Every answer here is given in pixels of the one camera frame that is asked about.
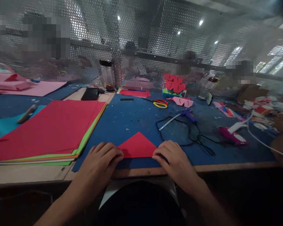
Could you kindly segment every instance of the paper scraps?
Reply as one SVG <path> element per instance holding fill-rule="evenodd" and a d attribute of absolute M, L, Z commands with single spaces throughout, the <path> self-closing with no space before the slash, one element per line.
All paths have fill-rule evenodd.
<path fill-rule="evenodd" d="M 187 99 L 180 98 L 180 97 L 173 97 L 173 101 L 177 105 L 179 105 L 179 106 L 184 105 L 185 107 L 191 107 L 194 103 L 194 101 L 192 101 L 192 100 L 187 100 Z"/>
<path fill-rule="evenodd" d="M 183 78 L 179 78 L 169 74 L 165 74 L 164 76 L 167 80 L 166 82 L 167 90 L 169 91 L 173 90 L 174 93 L 181 93 L 186 88 L 186 85 L 182 83 Z"/>
<path fill-rule="evenodd" d="M 156 146 L 151 143 L 141 132 L 130 137 L 120 146 L 124 153 L 124 158 L 151 158 Z"/>

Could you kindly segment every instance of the blue mat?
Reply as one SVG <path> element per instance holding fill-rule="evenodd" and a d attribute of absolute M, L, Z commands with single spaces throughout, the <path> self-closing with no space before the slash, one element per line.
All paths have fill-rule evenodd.
<path fill-rule="evenodd" d="M 151 99 L 161 98 L 161 93 L 151 93 L 151 95 Z M 120 101 L 121 98 L 127 97 L 118 94 L 114 96 L 89 138 L 82 155 L 77 159 L 72 171 L 78 171 L 91 147 L 102 141 L 113 142 L 116 146 L 118 146 L 140 131 L 155 146 L 160 145 L 162 140 L 155 123 L 167 116 L 173 117 L 185 109 L 182 106 L 176 105 L 172 101 L 169 101 L 167 109 L 160 109 L 155 107 L 153 103 L 143 100 L 142 98 L 130 97 L 134 98 L 134 101 Z M 191 98 L 191 100 L 194 101 L 192 114 L 195 115 L 198 120 L 198 127 L 200 128 L 201 133 L 215 141 L 219 141 L 217 127 L 232 126 L 237 122 L 237 119 L 235 118 L 226 117 L 214 105 L 208 106 L 205 101 L 200 101 L 196 98 Z M 225 102 L 225 100 L 218 98 L 214 100 Z M 187 122 L 187 119 L 181 116 L 177 119 Z M 196 139 L 196 135 L 198 134 L 197 129 L 190 122 L 188 123 L 191 126 L 191 135 L 193 139 Z M 267 145 L 269 145 L 273 139 L 254 126 L 250 126 L 250 130 Z M 179 144 L 189 143 L 187 133 L 188 127 L 176 121 L 172 121 L 162 130 L 165 140 L 171 139 Z M 213 157 L 208 155 L 203 147 L 198 144 L 183 147 L 183 150 L 193 165 L 247 163 L 275 160 L 270 150 L 256 141 L 248 133 L 247 129 L 243 128 L 238 133 L 250 143 L 249 146 L 242 148 L 223 147 L 219 144 L 208 141 L 205 138 L 201 138 L 201 141 L 206 146 L 214 150 L 216 156 Z M 160 167 L 160 165 L 151 158 L 124 159 L 118 164 L 117 169 L 148 167 Z"/>
<path fill-rule="evenodd" d="M 62 100 L 80 88 L 80 86 L 65 85 L 43 97 L 0 94 L 0 118 L 20 115 L 33 104 L 48 105 L 51 100 Z M 33 103 L 32 99 L 39 100 L 39 102 Z"/>

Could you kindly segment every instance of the wire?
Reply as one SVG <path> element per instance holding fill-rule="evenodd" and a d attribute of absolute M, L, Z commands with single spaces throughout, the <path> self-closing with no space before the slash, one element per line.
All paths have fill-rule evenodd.
<path fill-rule="evenodd" d="M 20 195 L 24 195 L 24 194 L 29 193 L 29 192 L 35 192 L 35 193 L 40 193 L 40 194 L 44 194 L 44 195 L 49 195 L 50 201 L 51 201 L 51 203 L 53 203 L 53 195 L 52 194 L 47 193 L 47 192 L 43 192 L 43 191 L 37 191 L 37 190 L 25 191 L 25 192 L 22 192 L 22 193 L 17 194 L 17 195 L 2 197 L 2 198 L 0 198 L 0 201 L 15 198 L 15 197 L 18 197 Z"/>
<path fill-rule="evenodd" d="M 168 117 L 166 117 L 165 119 L 156 122 L 156 127 L 157 127 L 157 129 L 158 129 L 158 131 L 159 131 L 159 135 L 160 135 L 160 138 L 162 139 L 162 141 L 165 141 L 165 140 L 164 140 L 164 138 L 163 138 L 163 136 L 162 136 L 162 134 L 161 134 L 161 131 L 159 130 L 158 123 L 160 123 L 160 122 L 162 122 L 162 121 L 165 121 L 165 120 L 168 119 L 168 118 L 171 118 L 171 116 L 168 116 Z M 192 145 L 194 145 L 194 144 L 197 143 L 197 144 L 199 144 L 200 146 L 204 147 L 204 149 L 207 151 L 208 154 L 210 154 L 211 156 L 216 156 L 215 152 L 214 152 L 211 148 L 205 146 L 205 145 L 200 141 L 199 138 L 200 138 L 200 136 L 203 136 L 203 135 L 201 135 L 200 130 L 199 130 L 199 128 L 198 128 L 197 125 L 196 125 L 196 128 L 198 129 L 197 139 L 196 139 L 196 140 L 193 140 L 193 139 L 190 137 L 191 127 L 189 126 L 189 124 L 187 124 L 187 123 L 184 122 L 184 121 L 177 120 L 177 119 L 175 119 L 175 118 L 172 118 L 172 119 L 175 120 L 175 121 L 182 122 L 182 123 L 186 124 L 186 125 L 188 126 L 188 128 L 189 128 L 188 138 L 192 141 L 192 143 L 190 143 L 190 144 L 179 144 L 179 146 L 181 146 L 181 147 L 187 147 L 187 146 L 192 146 Z"/>
<path fill-rule="evenodd" d="M 282 152 L 279 152 L 278 150 L 276 150 L 276 149 L 274 149 L 274 148 L 272 148 L 272 147 L 266 145 L 265 143 L 263 143 L 261 140 L 259 140 L 257 137 L 255 137 L 255 136 L 251 133 L 251 131 L 249 130 L 249 119 L 250 119 L 252 116 L 253 116 L 253 113 L 251 113 L 251 116 L 247 119 L 247 130 L 248 130 L 249 134 L 252 135 L 257 141 L 259 141 L 259 142 L 260 142 L 261 144 L 263 144 L 264 146 L 266 146 L 266 147 L 272 149 L 273 151 L 279 153 L 280 155 L 283 155 Z"/>

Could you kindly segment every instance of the metal mesh screen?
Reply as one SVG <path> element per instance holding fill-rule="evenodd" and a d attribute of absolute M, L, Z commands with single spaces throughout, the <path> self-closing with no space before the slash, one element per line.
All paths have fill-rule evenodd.
<path fill-rule="evenodd" d="M 283 81 L 283 18 L 265 4 L 0 1 L 0 62 L 27 78 L 101 85 L 105 59 L 113 61 L 117 86 L 161 88 L 170 73 L 183 77 L 193 94 L 209 76 L 224 74 L 227 61 L 253 62 L 254 83 Z"/>

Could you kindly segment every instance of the water bottle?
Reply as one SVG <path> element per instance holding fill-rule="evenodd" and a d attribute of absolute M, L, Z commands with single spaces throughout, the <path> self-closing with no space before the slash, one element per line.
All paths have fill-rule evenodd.
<path fill-rule="evenodd" d="M 113 75 L 112 62 L 106 60 L 100 60 L 100 68 L 106 90 L 108 92 L 114 91 L 114 75 Z"/>
<path fill-rule="evenodd" d="M 211 92 L 211 90 L 214 88 L 215 84 L 218 82 L 217 78 L 209 77 L 208 82 L 206 85 L 202 88 L 200 91 L 200 94 L 198 95 L 199 100 L 206 100 L 208 94 Z"/>

